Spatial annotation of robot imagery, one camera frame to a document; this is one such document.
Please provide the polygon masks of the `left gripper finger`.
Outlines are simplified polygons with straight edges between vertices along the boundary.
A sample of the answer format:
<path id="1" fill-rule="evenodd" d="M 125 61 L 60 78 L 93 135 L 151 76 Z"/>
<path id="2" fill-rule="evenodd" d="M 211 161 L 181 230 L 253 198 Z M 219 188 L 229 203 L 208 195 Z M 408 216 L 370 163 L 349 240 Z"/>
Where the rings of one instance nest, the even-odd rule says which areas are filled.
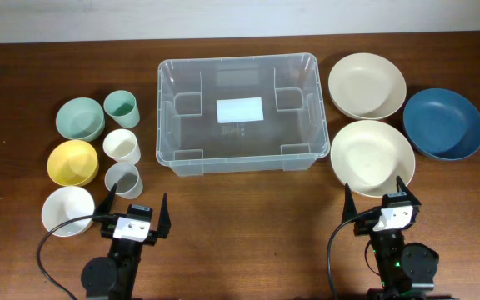
<path id="1" fill-rule="evenodd" d="M 116 183 L 113 184 L 112 188 L 110 189 L 106 198 L 100 203 L 100 205 L 94 210 L 92 215 L 93 221 L 100 221 L 101 218 L 104 218 L 110 214 L 110 210 L 113 205 L 113 200 L 116 196 L 118 185 Z"/>
<path id="2" fill-rule="evenodd" d="M 157 237 L 165 239 L 168 237 L 171 229 L 172 222 L 168 211 L 168 197 L 167 194 L 163 194 L 161 211 L 157 224 Z"/>

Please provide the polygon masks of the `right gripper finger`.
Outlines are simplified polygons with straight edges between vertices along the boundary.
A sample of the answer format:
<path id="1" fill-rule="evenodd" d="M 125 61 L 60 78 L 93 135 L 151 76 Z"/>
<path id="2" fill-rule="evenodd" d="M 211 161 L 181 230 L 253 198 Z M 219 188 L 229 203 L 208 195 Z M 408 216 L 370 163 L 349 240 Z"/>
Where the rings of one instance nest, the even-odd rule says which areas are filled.
<path id="1" fill-rule="evenodd" d="M 353 192 L 348 183 L 345 184 L 345 200 L 342 210 L 342 223 L 348 222 L 357 216 L 357 209 L 353 200 Z"/>
<path id="2" fill-rule="evenodd" d="M 408 189 L 400 176 L 396 176 L 396 187 L 399 193 L 405 193 L 404 197 L 413 205 L 419 206 L 420 201 L 414 196 L 414 194 Z"/>

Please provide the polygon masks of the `white small bowl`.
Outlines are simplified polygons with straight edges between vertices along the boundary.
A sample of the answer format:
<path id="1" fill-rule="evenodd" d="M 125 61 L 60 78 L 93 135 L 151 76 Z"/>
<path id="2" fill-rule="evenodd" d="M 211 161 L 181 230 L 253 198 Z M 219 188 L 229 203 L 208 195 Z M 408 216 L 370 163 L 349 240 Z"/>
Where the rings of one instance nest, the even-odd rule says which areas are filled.
<path id="1" fill-rule="evenodd" d="M 92 195 L 82 187 L 61 187 L 54 191 L 42 206 L 42 223 L 48 230 L 52 230 L 60 223 L 68 220 L 92 215 L 95 202 Z M 68 224 L 53 233 L 57 237 L 71 237 L 87 231 L 93 221 L 84 219 Z"/>

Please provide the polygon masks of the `beige bowl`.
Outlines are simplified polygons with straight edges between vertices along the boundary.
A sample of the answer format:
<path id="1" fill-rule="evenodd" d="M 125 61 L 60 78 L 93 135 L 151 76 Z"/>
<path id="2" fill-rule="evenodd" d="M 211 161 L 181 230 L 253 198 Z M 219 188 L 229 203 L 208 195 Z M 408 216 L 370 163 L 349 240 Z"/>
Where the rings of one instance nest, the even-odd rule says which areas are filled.
<path id="1" fill-rule="evenodd" d="M 328 90 L 335 107 L 356 120 L 380 120 L 404 104 L 407 84 L 395 64 L 372 53 L 340 59 L 329 73 Z"/>
<path id="2" fill-rule="evenodd" d="M 395 127 L 373 120 L 343 127 L 332 141 L 330 158 L 342 184 L 372 198 L 396 192 L 396 179 L 408 184 L 416 170 L 410 142 Z"/>

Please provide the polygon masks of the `dark blue bowl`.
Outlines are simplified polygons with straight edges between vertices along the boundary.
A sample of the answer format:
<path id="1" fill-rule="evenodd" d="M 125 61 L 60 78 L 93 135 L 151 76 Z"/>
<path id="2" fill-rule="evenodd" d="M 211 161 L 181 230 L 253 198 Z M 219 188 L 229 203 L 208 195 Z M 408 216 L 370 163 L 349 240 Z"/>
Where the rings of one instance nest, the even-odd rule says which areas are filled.
<path id="1" fill-rule="evenodd" d="M 480 112 L 452 90 L 429 88 L 411 96 L 402 125 L 412 146 L 432 159 L 463 160 L 480 149 Z"/>

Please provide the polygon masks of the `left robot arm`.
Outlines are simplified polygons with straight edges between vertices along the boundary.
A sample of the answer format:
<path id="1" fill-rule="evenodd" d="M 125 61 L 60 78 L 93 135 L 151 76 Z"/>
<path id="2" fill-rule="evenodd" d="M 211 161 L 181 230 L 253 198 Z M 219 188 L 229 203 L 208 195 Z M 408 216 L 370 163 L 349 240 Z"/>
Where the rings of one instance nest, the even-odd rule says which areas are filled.
<path id="1" fill-rule="evenodd" d="M 101 223 L 100 233 L 111 241 L 105 257 L 95 257 L 82 270 L 81 283 L 87 299 L 130 299 L 144 246 L 168 237 L 171 219 L 167 198 L 162 198 L 158 226 L 151 226 L 153 210 L 137 204 L 127 212 L 111 214 L 117 185 L 94 210 L 92 220 Z"/>

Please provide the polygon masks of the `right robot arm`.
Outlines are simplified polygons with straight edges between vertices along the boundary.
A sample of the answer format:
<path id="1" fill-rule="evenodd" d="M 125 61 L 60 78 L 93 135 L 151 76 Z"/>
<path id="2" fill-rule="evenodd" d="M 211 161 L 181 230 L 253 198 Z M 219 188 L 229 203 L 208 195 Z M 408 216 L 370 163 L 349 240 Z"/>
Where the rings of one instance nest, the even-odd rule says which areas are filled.
<path id="1" fill-rule="evenodd" d="M 396 187 L 382 196 L 381 205 L 358 213 L 346 184 L 342 220 L 354 224 L 356 236 L 368 236 L 374 251 L 382 288 L 369 289 L 368 299 L 425 299 L 434 289 L 439 255 L 420 242 L 405 242 L 403 231 L 416 222 L 421 203 L 400 177 Z"/>

